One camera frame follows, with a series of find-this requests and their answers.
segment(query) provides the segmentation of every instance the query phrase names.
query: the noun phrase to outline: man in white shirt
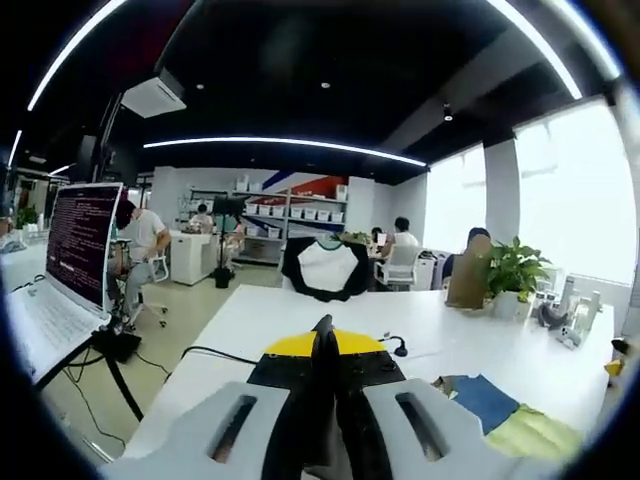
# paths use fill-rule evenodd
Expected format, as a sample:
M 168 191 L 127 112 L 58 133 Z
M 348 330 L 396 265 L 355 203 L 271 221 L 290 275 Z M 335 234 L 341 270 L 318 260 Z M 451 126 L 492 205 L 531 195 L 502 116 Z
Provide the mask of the man in white shirt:
M 207 206 L 204 203 L 198 207 L 198 213 L 189 220 L 189 226 L 197 229 L 200 233 L 213 231 L 213 218 L 211 215 L 207 215 Z
M 142 286 L 152 280 L 149 259 L 161 253 L 171 242 L 169 230 L 160 217 L 151 210 L 137 208 L 122 200 L 116 211 L 116 227 L 120 236 L 131 240 L 129 255 L 131 270 L 125 288 L 124 314 L 135 316 L 138 294 Z
M 391 253 L 392 245 L 402 245 L 407 247 L 419 247 L 418 239 L 409 232 L 409 219 L 398 217 L 395 221 L 396 233 L 387 236 L 387 243 L 380 252 L 381 258 L 387 258 Z

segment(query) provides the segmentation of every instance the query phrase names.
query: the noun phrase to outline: paper bag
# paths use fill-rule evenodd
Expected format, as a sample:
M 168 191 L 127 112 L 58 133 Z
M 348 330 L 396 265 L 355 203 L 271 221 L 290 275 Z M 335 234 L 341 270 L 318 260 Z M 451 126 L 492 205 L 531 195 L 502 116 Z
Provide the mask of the paper bag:
M 491 257 L 491 240 L 476 235 L 464 254 L 453 262 L 446 304 L 457 308 L 480 309 L 487 293 L 487 278 Z

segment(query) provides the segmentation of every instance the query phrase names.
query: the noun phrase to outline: laptop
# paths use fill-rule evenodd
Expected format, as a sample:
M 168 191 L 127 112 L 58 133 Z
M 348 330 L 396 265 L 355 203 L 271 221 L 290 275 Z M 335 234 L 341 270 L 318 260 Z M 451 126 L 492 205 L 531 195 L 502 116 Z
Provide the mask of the laptop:
M 59 189 L 45 278 L 7 297 L 14 339 L 33 383 L 111 320 L 107 259 L 121 191 L 121 183 Z

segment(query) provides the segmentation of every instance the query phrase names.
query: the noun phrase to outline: yellow part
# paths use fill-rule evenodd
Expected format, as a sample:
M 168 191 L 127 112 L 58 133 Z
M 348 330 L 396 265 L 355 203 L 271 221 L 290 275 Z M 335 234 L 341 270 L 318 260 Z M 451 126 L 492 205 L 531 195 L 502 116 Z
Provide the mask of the yellow part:
M 617 377 L 622 373 L 623 363 L 620 360 L 614 360 L 604 366 L 604 369 L 612 377 Z
M 345 332 L 343 330 L 334 330 L 333 333 L 338 341 L 338 351 L 340 352 L 340 355 L 382 352 L 385 350 L 382 343 L 374 340 L 368 335 Z
M 283 338 L 271 345 L 264 353 L 288 355 L 290 357 L 310 357 L 315 338 L 316 332 L 307 332 L 295 337 Z

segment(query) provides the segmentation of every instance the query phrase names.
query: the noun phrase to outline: window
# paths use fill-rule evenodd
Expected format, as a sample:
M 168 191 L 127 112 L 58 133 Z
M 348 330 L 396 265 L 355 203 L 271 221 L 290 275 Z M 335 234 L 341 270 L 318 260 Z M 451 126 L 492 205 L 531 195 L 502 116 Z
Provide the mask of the window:
M 473 227 L 484 227 L 487 184 L 482 145 L 431 167 L 427 177 L 425 246 L 461 252 Z
M 630 284 L 636 257 L 633 185 L 604 101 L 516 134 L 522 241 L 567 273 Z

